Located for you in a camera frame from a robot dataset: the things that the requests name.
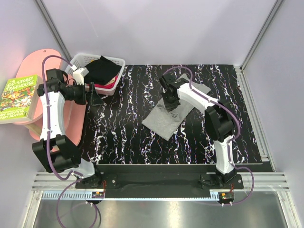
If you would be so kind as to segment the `grey t shirt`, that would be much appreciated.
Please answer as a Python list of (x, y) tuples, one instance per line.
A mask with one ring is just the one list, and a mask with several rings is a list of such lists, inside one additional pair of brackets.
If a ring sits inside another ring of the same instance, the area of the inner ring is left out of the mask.
[(142, 124), (168, 141), (181, 125), (194, 106), (180, 100), (180, 105), (172, 111), (167, 111), (163, 99), (159, 100)]

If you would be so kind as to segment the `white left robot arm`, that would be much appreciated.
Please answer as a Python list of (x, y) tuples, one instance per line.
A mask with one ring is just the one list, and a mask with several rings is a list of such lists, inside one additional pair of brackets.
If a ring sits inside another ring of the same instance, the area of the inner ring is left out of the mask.
[(32, 149), (45, 170), (62, 181), (67, 177), (60, 175), (67, 171), (75, 175), (80, 183), (88, 188), (98, 188), (103, 181), (100, 170), (92, 162), (81, 157), (79, 148), (66, 136), (64, 127), (64, 104), (73, 101), (77, 105), (92, 102), (97, 95), (94, 83), (90, 83), (87, 94), (84, 77), (86, 68), (74, 68), (72, 85), (64, 81), (66, 72), (59, 69), (47, 70), (47, 77), (38, 86), (37, 94), (42, 103), (43, 124), (40, 140)]

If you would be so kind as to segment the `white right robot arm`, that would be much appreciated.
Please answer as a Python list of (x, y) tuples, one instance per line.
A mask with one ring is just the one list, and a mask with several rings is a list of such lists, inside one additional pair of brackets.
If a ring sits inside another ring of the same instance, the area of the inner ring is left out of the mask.
[(162, 75), (159, 82), (163, 87), (162, 98), (168, 111), (176, 109), (181, 101), (186, 101), (204, 113), (204, 128), (213, 141), (216, 153), (216, 172), (209, 180), (202, 180), (204, 185), (227, 188), (236, 176), (233, 162), (232, 141), (237, 121), (229, 109), (228, 101), (219, 101), (190, 85), (185, 78), (174, 79)]

